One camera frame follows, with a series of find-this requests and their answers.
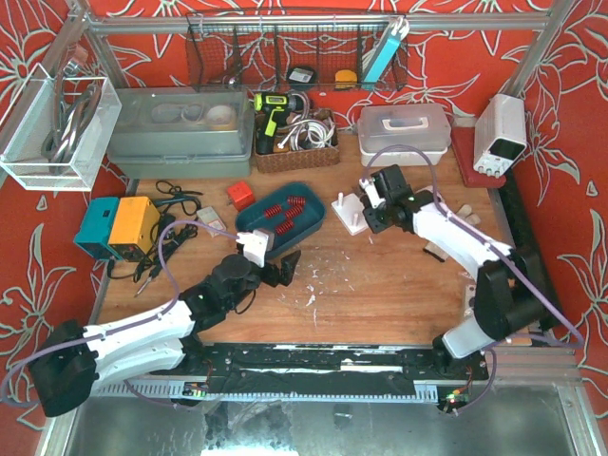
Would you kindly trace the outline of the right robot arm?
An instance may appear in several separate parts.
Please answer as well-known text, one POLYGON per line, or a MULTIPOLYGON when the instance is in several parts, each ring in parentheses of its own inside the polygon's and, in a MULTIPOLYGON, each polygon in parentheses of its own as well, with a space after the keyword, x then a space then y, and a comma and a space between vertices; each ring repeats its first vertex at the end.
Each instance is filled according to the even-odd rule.
POLYGON ((413 191, 397 165, 366 176, 359 186, 363 215, 375 234, 398 227, 425 239, 476 281, 473 314, 433 341, 442 363, 465 359, 548 317, 538 254, 472 227, 446 206, 434 186, 413 191))

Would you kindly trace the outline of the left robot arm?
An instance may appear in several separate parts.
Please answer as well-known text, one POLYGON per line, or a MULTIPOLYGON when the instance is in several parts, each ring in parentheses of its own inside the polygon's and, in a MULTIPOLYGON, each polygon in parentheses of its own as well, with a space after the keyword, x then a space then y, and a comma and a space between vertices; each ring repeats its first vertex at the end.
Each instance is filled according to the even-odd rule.
POLYGON ((205 279, 150 311, 101 325, 68 320, 47 337, 28 371, 47 417, 70 412, 103 387, 153 371, 169 371, 188 356, 187 339, 213 328, 261 285, 289 286, 301 253, 259 266, 226 256, 205 279))

